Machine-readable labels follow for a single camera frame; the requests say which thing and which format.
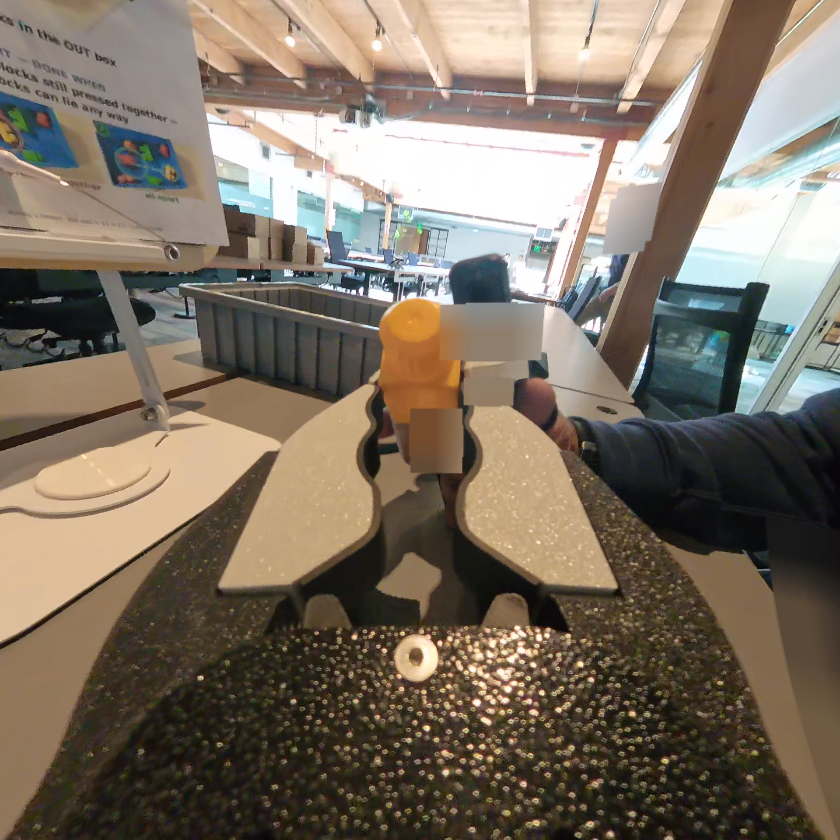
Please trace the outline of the black wristwatch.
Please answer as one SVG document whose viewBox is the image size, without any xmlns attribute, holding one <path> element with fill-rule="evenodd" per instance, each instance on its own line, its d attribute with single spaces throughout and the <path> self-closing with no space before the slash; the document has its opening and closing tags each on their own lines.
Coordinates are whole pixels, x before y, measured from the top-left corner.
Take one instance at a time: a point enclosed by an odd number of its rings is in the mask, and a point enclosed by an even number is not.
<svg viewBox="0 0 840 840">
<path fill-rule="evenodd" d="M 592 425 L 580 417 L 571 417 L 577 440 L 578 456 L 597 475 L 600 469 L 600 452 Z"/>
</svg>

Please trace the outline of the black office chair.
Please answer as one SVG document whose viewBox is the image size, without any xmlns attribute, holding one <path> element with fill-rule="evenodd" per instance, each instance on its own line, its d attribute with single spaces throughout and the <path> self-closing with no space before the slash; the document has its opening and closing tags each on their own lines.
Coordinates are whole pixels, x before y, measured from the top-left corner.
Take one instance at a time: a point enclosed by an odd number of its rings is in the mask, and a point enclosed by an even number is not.
<svg viewBox="0 0 840 840">
<path fill-rule="evenodd" d="M 119 350 L 119 326 L 103 292 L 73 291 L 49 301 L 33 269 L 1 270 L 1 327 L 34 330 L 41 339 L 54 333 L 56 339 L 47 342 L 52 347 L 58 340 L 75 340 L 82 356 Z"/>
</svg>

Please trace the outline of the yellow one-stud building block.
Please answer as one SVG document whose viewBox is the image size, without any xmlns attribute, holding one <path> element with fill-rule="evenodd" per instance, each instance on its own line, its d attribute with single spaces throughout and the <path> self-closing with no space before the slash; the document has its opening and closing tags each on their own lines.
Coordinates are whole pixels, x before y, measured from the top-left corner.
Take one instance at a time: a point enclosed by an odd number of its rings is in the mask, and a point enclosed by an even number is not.
<svg viewBox="0 0 840 840">
<path fill-rule="evenodd" d="M 441 305 L 425 298 L 399 301 L 380 321 L 379 386 L 395 426 L 418 409 L 459 406 L 460 363 L 441 355 Z"/>
</svg>

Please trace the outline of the stack of cardboard boxes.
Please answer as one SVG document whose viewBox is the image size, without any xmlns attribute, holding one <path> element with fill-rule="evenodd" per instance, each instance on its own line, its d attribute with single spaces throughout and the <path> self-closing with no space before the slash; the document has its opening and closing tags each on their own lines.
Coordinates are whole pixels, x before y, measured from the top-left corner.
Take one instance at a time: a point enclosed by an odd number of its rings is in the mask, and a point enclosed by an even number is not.
<svg viewBox="0 0 840 840">
<path fill-rule="evenodd" d="M 237 205 L 223 205 L 228 245 L 217 256 L 256 262 L 283 262 L 301 266 L 322 266 L 324 247 L 310 241 L 303 226 L 246 213 Z"/>
</svg>

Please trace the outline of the person's right forearm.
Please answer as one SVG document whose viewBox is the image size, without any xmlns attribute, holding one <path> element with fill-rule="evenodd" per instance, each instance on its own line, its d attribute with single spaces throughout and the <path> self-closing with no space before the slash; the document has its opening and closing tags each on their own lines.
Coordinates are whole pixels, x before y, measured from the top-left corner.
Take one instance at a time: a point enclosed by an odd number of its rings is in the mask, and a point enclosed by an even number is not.
<svg viewBox="0 0 840 840">
<path fill-rule="evenodd" d="M 598 476 L 649 526 L 762 551 L 768 520 L 838 529 L 839 391 L 786 414 L 592 425 Z"/>
</svg>

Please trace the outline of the wooden post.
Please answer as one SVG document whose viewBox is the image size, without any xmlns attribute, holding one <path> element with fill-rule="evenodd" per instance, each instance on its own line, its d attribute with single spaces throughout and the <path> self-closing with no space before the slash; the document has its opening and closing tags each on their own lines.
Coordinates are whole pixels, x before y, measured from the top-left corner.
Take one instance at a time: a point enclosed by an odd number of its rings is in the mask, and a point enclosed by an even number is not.
<svg viewBox="0 0 840 840">
<path fill-rule="evenodd" d="M 597 345 L 623 387 L 648 345 L 661 282 L 686 258 L 794 5 L 723 4 L 671 144 L 653 232 L 626 265 Z"/>
</svg>

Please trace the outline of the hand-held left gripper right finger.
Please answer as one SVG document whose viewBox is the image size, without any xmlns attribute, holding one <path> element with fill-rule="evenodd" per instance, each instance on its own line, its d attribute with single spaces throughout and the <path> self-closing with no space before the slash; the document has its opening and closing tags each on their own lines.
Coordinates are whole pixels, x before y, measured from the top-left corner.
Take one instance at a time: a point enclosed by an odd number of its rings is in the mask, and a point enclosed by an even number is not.
<svg viewBox="0 0 840 840">
<path fill-rule="evenodd" d="M 617 593 L 556 444 L 509 406 L 469 409 L 465 429 L 476 447 L 457 496 L 467 539 L 544 592 Z"/>
</svg>

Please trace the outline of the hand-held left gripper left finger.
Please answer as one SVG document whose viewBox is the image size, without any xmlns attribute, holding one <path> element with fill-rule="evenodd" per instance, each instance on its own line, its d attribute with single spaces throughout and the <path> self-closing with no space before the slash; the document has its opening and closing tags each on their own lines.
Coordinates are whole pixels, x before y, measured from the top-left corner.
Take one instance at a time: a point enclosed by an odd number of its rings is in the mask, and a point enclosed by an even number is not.
<svg viewBox="0 0 840 840">
<path fill-rule="evenodd" d="M 375 438 L 378 394 L 375 385 L 363 385 L 282 444 L 219 579 L 220 593 L 291 593 L 373 540 L 382 502 L 364 447 Z"/>
</svg>

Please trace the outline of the printed instruction sheet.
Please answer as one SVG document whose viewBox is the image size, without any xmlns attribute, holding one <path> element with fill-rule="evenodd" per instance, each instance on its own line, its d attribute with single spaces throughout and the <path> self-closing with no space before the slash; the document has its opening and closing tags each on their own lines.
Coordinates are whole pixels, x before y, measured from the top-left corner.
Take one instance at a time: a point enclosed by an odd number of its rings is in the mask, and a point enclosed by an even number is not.
<svg viewBox="0 0 840 840">
<path fill-rule="evenodd" d="M 187 2 L 1 2 L 8 228 L 228 243 Z"/>
</svg>

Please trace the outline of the person's right hand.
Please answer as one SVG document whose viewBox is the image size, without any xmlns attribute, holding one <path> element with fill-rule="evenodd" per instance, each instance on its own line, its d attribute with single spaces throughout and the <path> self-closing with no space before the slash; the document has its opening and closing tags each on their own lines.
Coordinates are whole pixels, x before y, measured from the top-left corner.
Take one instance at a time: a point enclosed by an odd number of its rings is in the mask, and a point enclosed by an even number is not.
<svg viewBox="0 0 840 840">
<path fill-rule="evenodd" d="M 514 385 L 513 407 L 548 435 L 554 444 L 565 452 L 579 455 L 581 443 L 572 421 L 560 413 L 552 386 L 545 380 L 533 378 L 520 380 Z M 453 531 L 458 529 L 456 499 L 465 477 L 461 474 L 443 474 L 438 478 L 444 501 L 446 522 Z"/>
</svg>

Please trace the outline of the white sign stand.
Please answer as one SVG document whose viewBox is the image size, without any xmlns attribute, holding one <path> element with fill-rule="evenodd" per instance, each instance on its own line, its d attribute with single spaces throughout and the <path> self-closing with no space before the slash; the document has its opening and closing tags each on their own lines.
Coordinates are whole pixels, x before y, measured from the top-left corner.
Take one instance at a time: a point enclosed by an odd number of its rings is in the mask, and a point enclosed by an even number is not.
<svg viewBox="0 0 840 840">
<path fill-rule="evenodd" d="M 47 266 L 70 257 L 96 268 L 123 332 L 143 406 L 2 453 L 2 645 L 28 634 L 80 595 L 203 512 L 273 438 L 186 412 L 175 420 L 140 336 L 119 269 L 200 266 L 208 246 L 151 239 L 58 237 L 2 231 L 2 258 Z"/>
</svg>

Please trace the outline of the black mesh chair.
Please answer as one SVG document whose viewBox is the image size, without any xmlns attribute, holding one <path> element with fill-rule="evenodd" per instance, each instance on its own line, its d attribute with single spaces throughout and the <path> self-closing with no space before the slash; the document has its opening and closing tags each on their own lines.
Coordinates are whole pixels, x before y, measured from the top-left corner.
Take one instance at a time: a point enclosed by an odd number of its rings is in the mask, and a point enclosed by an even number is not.
<svg viewBox="0 0 840 840">
<path fill-rule="evenodd" d="M 736 410 L 753 332 L 770 286 L 709 287 L 664 279 L 633 399 L 677 422 Z"/>
</svg>

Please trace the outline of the grey plastic bin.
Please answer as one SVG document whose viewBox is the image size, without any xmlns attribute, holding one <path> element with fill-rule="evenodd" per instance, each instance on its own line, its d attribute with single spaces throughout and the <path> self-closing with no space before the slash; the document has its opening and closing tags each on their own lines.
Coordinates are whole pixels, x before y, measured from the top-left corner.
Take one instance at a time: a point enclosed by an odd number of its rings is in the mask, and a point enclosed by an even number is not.
<svg viewBox="0 0 840 840">
<path fill-rule="evenodd" d="M 343 397 L 382 363 L 389 302 L 294 282 L 185 283 L 205 360 Z"/>
</svg>

